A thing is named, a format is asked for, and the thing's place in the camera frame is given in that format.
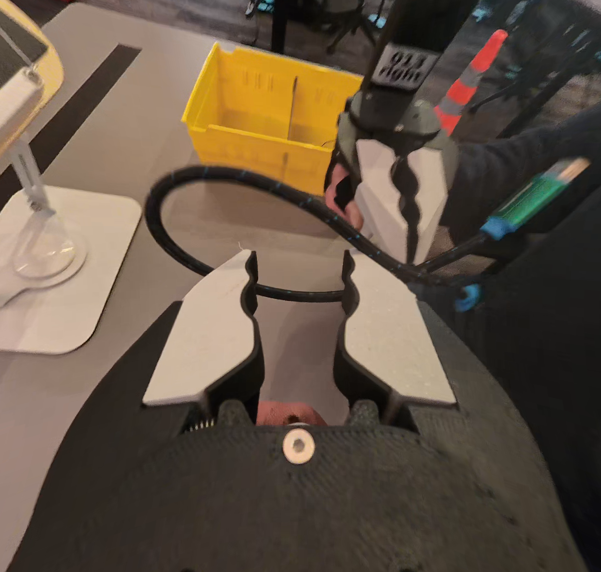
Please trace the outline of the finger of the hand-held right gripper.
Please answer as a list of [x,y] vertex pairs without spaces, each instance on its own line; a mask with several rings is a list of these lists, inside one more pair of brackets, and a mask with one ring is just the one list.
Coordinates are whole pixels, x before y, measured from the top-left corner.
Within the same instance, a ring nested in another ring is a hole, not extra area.
[[440,150],[420,148],[408,156],[418,182],[415,203],[419,212],[417,246],[413,262],[424,262],[432,247],[447,202],[447,181]]
[[419,245],[419,150],[398,156],[377,140],[357,141],[357,205],[382,249],[412,264]]

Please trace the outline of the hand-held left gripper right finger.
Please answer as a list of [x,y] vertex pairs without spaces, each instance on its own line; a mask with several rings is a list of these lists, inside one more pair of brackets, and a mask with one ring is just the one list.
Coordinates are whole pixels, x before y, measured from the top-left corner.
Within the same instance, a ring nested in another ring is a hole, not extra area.
[[344,319],[336,343],[336,387],[353,406],[457,403],[411,290],[353,249],[342,264]]

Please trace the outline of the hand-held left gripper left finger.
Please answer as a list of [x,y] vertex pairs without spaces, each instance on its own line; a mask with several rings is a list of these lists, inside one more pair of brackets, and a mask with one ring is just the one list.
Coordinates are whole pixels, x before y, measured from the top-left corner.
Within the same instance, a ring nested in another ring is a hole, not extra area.
[[182,300],[142,403],[197,403],[217,409],[246,401],[263,382],[257,309],[257,256],[241,250],[195,284]]

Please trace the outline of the yellow plastic bin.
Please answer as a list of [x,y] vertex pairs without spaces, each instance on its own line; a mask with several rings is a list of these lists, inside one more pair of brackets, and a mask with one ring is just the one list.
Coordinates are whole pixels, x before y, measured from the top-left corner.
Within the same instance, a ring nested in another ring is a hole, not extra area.
[[215,42],[182,121],[199,161],[322,196],[338,117],[362,76]]

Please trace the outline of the person's right forearm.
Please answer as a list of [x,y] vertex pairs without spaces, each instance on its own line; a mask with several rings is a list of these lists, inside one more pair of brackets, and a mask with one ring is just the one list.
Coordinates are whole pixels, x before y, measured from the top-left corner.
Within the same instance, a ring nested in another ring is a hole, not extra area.
[[583,157],[590,165],[521,233],[546,234],[600,187],[600,103],[555,125],[482,144],[460,145],[459,166],[440,224],[454,245],[472,236],[531,178],[556,162]]

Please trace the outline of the person's right hand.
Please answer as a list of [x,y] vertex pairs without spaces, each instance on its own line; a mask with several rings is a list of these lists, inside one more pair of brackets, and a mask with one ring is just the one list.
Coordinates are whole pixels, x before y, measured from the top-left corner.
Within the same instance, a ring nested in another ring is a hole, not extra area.
[[364,226],[364,216],[361,213],[357,202],[352,198],[352,186],[350,181],[349,171],[342,163],[334,163],[330,166],[326,177],[326,188],[325,188],[325,206],[333,211],[329,215],[328,222],[330,230],[334,233],[342,236],[338,231],[338,224],[331,222],[334,219],[338,221],[344,220],[349,226],[352,226],[354,230],[345,237],[347,242],[356,242],[356,237],[360,236],[361,230]]

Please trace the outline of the orange traffic cone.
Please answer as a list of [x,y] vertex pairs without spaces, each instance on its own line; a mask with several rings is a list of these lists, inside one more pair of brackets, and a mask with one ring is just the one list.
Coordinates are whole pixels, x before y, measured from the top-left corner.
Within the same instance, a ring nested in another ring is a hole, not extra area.
[[497,29],[434,108],[441,130],[450,137],[475,95],[482,77],[495,62],[508,33]]

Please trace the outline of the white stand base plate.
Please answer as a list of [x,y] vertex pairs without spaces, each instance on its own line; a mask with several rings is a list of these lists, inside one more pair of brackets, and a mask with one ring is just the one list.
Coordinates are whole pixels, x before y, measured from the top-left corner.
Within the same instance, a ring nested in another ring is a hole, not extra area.
[[1,210],[1,351],[64,355],[94,333],[141,206],[45,186],[22,136],[7,152],[22,189]]

